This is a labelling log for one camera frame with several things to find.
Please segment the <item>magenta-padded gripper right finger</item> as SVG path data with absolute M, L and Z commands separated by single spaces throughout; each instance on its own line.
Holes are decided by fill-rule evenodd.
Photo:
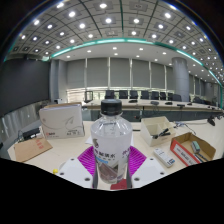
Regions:
M 127 187 L 141 188 L 166 176 L 166 172 L 154 157 L 146 157 L 131 146 L 127 167 Z

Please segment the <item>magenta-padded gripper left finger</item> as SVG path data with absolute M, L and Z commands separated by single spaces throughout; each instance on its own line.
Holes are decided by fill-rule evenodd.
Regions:
M 77 158 L 62 163 L 56 175 L 81 187 L 96 189 L 98 173 L 93 147 L 88 147 Z

